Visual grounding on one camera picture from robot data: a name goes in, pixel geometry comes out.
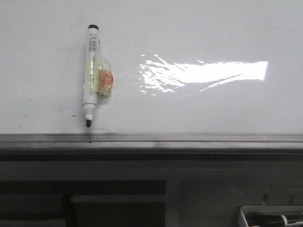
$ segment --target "white surface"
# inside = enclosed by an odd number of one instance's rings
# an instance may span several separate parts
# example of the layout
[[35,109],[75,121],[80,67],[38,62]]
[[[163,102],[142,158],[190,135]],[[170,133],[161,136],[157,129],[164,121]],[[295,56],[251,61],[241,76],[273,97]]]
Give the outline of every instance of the white surface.
[[[0,133],[303,133],[302,8],[302,0],[2,0]],[[115,78],[88,130],[89,24],[100,28]]]

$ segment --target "whiteboard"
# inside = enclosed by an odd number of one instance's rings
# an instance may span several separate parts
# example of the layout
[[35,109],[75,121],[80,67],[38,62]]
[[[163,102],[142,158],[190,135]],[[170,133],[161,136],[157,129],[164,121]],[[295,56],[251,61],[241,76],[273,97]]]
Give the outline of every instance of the whiteboard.
[[[0,133],[303,133],[301,0],[2,0]],[[88,25],[112,99],[83,112]]]

